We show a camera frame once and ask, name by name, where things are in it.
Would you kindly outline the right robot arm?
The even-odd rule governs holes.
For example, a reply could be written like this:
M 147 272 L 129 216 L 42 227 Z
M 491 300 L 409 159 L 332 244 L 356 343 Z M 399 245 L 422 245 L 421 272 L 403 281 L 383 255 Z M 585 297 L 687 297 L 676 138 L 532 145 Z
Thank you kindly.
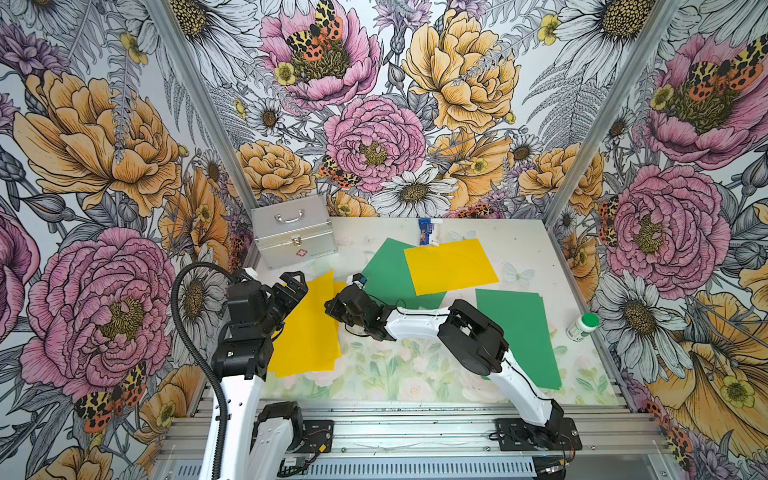
M 486 377 L 517 409 L 508 438 L 536 450 L 560 446 L 562 407 L 547 398 L 515 359 L 503 329 L 465 300 L 436 310 L 380 304 L 353 283 L 324 304 L 334 320 L 377 341 L 438 340 L 467 371 Z

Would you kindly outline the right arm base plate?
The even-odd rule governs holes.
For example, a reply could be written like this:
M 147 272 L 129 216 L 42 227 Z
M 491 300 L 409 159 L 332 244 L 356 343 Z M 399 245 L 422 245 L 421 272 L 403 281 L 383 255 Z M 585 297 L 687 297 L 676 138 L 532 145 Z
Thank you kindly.
M 579 451 L 583 444 L 575 422 L 565 417 L 552 433 L 545 427 L 529 425 L 520 418 L 498 418 L 495 430 L 488 436 L 501 451 Z

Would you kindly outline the large green paper sheet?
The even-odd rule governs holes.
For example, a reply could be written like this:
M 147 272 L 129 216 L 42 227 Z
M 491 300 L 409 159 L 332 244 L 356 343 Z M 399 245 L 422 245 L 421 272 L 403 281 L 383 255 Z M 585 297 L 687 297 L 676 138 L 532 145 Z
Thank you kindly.
M 534 292 L 476 289 L 476 306 L 504 331 L 517 363 L 533 383 L 559 390 L 562 380 L 543 298 Z

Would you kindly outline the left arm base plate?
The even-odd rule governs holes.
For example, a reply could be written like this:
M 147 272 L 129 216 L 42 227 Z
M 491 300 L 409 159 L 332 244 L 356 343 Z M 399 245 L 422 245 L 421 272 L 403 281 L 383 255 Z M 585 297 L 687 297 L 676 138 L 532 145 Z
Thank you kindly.
M 329 453 L 332 450 L 334 430 L 333 420 L 305 420 L 302 440 L 294 452 L 307 455 Z

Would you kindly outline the yellow paper sheet under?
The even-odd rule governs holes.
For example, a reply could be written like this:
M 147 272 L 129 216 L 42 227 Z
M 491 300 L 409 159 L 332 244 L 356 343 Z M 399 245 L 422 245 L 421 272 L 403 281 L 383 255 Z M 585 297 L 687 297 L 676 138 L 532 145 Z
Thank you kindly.
M 418 296 L 474 288 L 499 282 L 478 239 L 404 251 Z

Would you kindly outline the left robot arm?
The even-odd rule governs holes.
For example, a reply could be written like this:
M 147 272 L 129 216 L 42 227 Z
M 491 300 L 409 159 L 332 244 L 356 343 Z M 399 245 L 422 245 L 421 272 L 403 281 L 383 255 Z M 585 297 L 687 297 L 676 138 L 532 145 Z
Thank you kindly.
M 230 320 L 210 366 L 214 403 L 201 479 L 276 479 L 285 454 L 301 443 L 295 402 L 257 410 L 274 341 L 307 293 L 300 271 L 283 273 L 271 287 L 255 279 L 228 287 Z

